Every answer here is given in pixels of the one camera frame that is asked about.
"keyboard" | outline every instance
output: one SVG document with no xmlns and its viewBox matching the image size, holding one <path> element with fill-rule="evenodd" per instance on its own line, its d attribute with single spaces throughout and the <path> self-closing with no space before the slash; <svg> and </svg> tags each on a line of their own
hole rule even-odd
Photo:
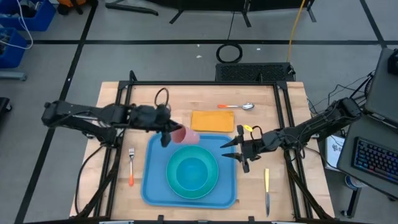
<svg viewBox="0 0 398 224">
<path fill-rule="evenodd" d="M 398 150 L 357 137 L 353 153 L 354 168 L 398 184 Z"/>
</svg>

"wooden table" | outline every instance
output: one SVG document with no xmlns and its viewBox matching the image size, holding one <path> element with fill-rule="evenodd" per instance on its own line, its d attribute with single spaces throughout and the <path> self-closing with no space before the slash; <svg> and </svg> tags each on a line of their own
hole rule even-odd
<svg viewBox="0 0 398 224">
<path fill-rule="evenodd" d="M 114 103 L 118 83 L 104 82 L 99 93 L 98 107 L 104 107 Z M 163 86 L 133 86 L 131 103 L 137 105 L 153 105 L 157 91 Z M 303 83 L 288 83 L 290 102 L 295 124 L 300 124 L 310 119 L 307 105 L 307 97 Z M 258 125 L 264 132 L 279 128 L 279 120 L 275 107 L 274 91 L 272 86 L 167 86 L 170 92 L 172 107 L 172 119 L 176 122 L 190 126 L 191 113 L 193 110 L 217 110 L 219 103 L 241 105 L 252 102 L 256 107 L 252 111 L 234 110 L 235 125 L 248 124 Z M 287 113 L 280 90 L 281 104 L 284 110 L 285 125 L 288 126 Z M 119 168 L 118 182 L 114 195 L 114 204 L 111 218 L 113 220 L 156 220 L 158 215 L 164 215 L 165 220 L 213 220 L 231 221 L 248 220 L 248 216 L 254 216 L 257 221 L 261 220 L 293 220 L 293 207 L 290 194 L 288 175 L 283 158 L 282 150 L 261 154 L 262 158 L 256 162 L 250 162 L 250 172 L 245 174 L 241 164 L 237 165 L 237 187 L 238 194 L 235 204 L 226 210 L 195 209 L 180 207 L 157 207 L 145 204 L 141 199 L 141 184 L 147 142 L 154 133 L 128 129 L 125 133 L 121 164 Z M 232 138 L 237 135 L 236 128 L 233 133 L 227 133 Z M 99 146 L 97 140 L 88 140 L 85 158 L 87 158 Z M 129 182 L 129 156 L 128 149 L 134 147 L 136 156 L 134 158 L 134 186 Z M 315 140 L 308 143 L 308 147 L 318 150 Z M 82 209 L 88 203 L 100 181 L 101 168 L 103 166 L 105 150 L 100 151 L 86 165 L 80 180 L 80 191 L 78 196 L 79 208 Z M 334 216 L 331 205 L 330 194 L 326 183 L 325 173 L 321 158 L 318 154 L 306 151 L 303 160 L 305 176 L 309 191 L 325 211 Z M 270 168 L 270 194 L 271 213 L 266 217 L 265 190 L 264 190 L 264 168 Z M 297 188 L 301 216 L 305 217 L 305 209 L 301 191 Z M 108 199 L 107 191 L 104 193 L 101 215 L 104 214 Z M 71 215 L 75 214 L 72 206 Z"/>
</svg>

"blue bin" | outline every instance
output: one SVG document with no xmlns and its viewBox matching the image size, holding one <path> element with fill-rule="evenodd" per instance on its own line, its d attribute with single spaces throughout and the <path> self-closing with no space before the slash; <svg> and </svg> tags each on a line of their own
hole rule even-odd
<svg viewBox="0 0 398 224">
<path fill-rule="evenodd" d="M 29 31 L 46 31 L 55 15 L 54 6 L 49 2 L 49 0 L 30 1 L 34 4 L 37 2 L 42 2 L 42 4 L 37 10 L 35 17 L 24 17 L 27 29 Z M 17 0 L 0 0 L 0 13 L 12 14 L 15 12 L 19 12 Z M 0 24 L 3 27 L 13 27 L 17 30 L 25 30 L 19 23 L 18 17 L 0 17 Z"/>
<path fill-rule="evenodd" d="M 2 28 L 0 34 L 4 31 L 10 35 L 8 44 L 26 47 L 26 40 L 18 34 L 15 28 Z M 3 54 L 0 55 L 0 68 L 16 68 L 19 66 L 22 56 L 24 55 L 25 49 L 17 47 L 7 46 Z"/>
</svg>

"yellow sponge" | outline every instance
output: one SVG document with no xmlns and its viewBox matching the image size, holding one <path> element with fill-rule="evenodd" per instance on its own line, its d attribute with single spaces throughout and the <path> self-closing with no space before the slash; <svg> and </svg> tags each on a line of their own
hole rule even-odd
<svg viewBox="0 0 398 224">
<path fill-rule="evenodd" d="M 233 111 L 194 111 L 191 129 L 195 131 L 234 131 Z"/>
</svg>

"knife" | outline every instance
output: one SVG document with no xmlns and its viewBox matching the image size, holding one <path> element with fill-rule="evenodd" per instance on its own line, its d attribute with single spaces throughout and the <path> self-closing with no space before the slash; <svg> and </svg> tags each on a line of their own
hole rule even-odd
<svg viewBox="0 0 398 224">
<path fill-rule="evenodd" d="M 264 184 L 266 186 L 266 208 L 267 208 L 267 217 L 269 216 L 269 207 L 271 205 L 270 197 L 269 197 L 269 169 L 264 169 Z"/>
</svg>

